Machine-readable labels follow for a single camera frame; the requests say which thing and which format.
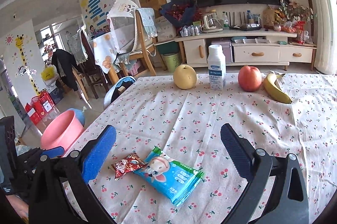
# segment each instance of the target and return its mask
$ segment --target banana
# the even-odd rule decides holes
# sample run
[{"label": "banana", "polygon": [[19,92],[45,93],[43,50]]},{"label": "banana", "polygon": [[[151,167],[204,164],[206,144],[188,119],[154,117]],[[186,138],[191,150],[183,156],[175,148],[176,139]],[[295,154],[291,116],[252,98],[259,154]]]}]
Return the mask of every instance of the banana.
[{"label": "banana", "polygon": [[283,77],[285,74],[276,75],[269,74],[263,81],[263,86],[266,92],[270,95],[270,97],[278,102],[291,104],[292,100],[290,97],[278,88],[275,83],[277,83],[277,79]]}]

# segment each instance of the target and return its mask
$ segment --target sun sticker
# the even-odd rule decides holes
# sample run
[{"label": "sun sticker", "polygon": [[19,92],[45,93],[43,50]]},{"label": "sun sticker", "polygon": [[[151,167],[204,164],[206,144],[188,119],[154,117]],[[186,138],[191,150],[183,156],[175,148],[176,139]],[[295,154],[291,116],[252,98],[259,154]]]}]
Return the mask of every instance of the sun sticker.
[{"label": "sun sticker", "polygon": [[6,38],[6,44],[10,45],[13,40],[14,40],[13,35],[8,35]]}]

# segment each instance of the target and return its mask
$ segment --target white bottle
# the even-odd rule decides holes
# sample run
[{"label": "white bottle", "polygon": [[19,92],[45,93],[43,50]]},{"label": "white bottle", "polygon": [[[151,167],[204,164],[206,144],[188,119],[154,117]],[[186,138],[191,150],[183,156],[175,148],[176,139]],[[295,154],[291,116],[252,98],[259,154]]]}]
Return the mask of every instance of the white bottle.
[{"label": "white bottle", "polygon": [[228,17],[226,12],[222,12],[222,19],[223,19],[223,29],[228,30],[230,28],[230,24],[228,22]]},{"label": "white bottle", "polygon": [[226,57],[221,45],[210,45],[208,47],[208,73],[210,85],[213,90],[222,90],[226,78]]}]

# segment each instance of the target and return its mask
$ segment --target apple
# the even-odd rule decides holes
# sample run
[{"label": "apple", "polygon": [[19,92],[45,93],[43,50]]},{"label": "apple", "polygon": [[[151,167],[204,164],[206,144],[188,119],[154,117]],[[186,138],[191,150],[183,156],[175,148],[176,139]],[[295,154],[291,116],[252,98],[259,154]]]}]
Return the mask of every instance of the apple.
[{"label": "apple", "polygon": [[178,66],[174,71],[173,82],[180,89],[191,89],[195,86],[197,82],[197,74],[191,66],[183,64]]},{"label": "apple", "polygon": [[238,82],[244,91],[255,92],[262,83],[261,72],[256,67],[244,66],[239,71]]}]

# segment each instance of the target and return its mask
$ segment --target screw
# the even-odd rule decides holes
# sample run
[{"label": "screw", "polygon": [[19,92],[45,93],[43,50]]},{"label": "screw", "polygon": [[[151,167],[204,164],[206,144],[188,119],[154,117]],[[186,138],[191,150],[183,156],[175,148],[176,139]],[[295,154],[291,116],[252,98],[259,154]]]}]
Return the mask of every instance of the screw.
[{"label": "screw", "polygon": [[80,152],[77,150],[74,150],[70,153],[70,157],[77,158],[79,156]]},{"label": "screw", "polygon": [[42,155],[42,156],[40,157],[40,160],[43,162],[43,161],[46,161],[47,158],[48,158],[47,155],[44,154],[44,155]]},{"label": "screw", "polygon": [[290,153],[290,154],[289,154],[289,158],[290,158],[291,160],[296,160],[296,155],[294,155],[293,153]]},{"label": "screw", "polygon": [[257,149],[257,150],[256,150],[256,153],[257,153],[259,156],[261,156],[261,157],[263,157],[263,156],[266,155],[266,151],[263,150],[263,149]]}]

